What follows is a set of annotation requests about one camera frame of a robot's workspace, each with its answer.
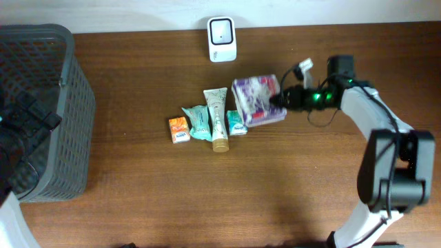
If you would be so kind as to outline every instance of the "wall-mounted sensor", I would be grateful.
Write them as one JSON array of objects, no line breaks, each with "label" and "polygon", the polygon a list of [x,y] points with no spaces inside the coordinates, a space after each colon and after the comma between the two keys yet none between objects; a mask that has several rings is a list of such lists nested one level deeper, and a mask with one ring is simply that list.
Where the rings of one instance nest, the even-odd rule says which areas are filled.
[{"label": "wall-mounted sensor", "polygon": [[230,17],[214,17],[207,22],[209,59],[226,62],[236,59],[236,31]]}]

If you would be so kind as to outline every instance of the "purple box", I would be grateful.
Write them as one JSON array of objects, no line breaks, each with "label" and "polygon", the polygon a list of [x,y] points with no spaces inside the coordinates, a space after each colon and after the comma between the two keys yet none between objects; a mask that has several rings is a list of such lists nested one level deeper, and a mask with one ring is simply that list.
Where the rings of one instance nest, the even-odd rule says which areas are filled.
[{"label": "purple box", "polygon": [[287,110],[269,103],[280,92],[275,75],[235,79],[232,86],[236,107],[247,127],[256,127],[285,119]]}]

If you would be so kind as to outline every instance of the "white tube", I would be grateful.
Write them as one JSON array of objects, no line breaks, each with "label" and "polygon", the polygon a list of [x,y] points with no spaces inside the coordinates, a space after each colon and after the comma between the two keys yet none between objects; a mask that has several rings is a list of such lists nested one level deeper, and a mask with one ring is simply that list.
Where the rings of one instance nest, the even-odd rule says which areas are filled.
[{"label": "white tube", "polygon": [[204,90],[204,95],[213,124],[213,151],[226,152],[229,150],[227,129],[225,128],[227,88]]}]

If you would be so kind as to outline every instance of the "wooden table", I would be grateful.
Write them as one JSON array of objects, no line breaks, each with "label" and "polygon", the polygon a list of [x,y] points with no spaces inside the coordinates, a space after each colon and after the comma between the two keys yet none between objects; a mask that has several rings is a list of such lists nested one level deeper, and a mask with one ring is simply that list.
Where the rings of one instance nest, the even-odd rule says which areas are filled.
[{"label": "wooden table", "polygon": [[[234,62],[212,63],[204,30],[78,34],[76,57],[95,92],[88,188],[65,203],[23,204],[42,247],[264,247],[324,240],[357,201],[366,140],[348,116],[329,127],[289,113],[279,123],[211,143],[172,144],[167,120],[205,104],[203,90],[233,79],[279,78],[311,57],[316,80],[327,58],[353,54],[405,122],[441,140],[441,23],[322,25],[236,31]],[[290,77],[288,85],[298,83]],[[227,110],[235,109],[231,91]],[[332,111],[314,113],[325,122]],[[407,247],[441,243],[441,149],[432,197],[381,237]]]}]

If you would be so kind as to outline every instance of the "small orange box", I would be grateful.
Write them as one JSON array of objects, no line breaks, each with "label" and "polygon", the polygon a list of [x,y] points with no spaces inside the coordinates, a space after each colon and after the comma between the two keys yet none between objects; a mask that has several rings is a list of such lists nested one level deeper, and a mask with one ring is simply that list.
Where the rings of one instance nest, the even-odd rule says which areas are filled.
[{"label": "small orange box", "polygon": [[168,124],[172,133],[173,144],[190,140],[190,132],[185,117],[170,119]]}]

